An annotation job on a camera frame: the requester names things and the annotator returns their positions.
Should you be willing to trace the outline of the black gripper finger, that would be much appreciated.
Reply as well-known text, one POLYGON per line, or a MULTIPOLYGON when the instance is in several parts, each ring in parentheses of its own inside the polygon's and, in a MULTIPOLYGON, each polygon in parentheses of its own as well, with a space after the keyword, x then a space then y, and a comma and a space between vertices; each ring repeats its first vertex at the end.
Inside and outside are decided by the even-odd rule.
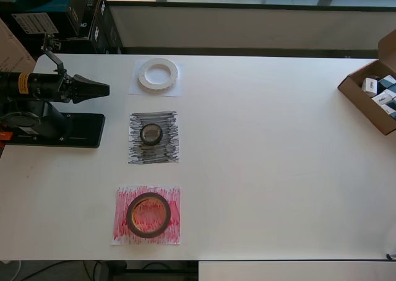
POLYGON ((79 90, 109 90, 110 86, 87 79, 80 75, 74 75, 74 86, 79 90))
POLYGON ((74 92, 74 104, 84 102, 93 98, 107 97, 110 95, 109 89, 81 90, 74 92))

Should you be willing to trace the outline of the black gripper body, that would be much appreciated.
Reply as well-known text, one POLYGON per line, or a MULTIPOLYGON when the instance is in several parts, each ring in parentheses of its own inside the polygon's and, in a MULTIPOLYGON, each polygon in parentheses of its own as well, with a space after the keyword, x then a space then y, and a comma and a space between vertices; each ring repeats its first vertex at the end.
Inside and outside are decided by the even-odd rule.
POLYGON ((67 73, 59 74, 57 102, 69 103, 74 98, 74 78, 67 73))

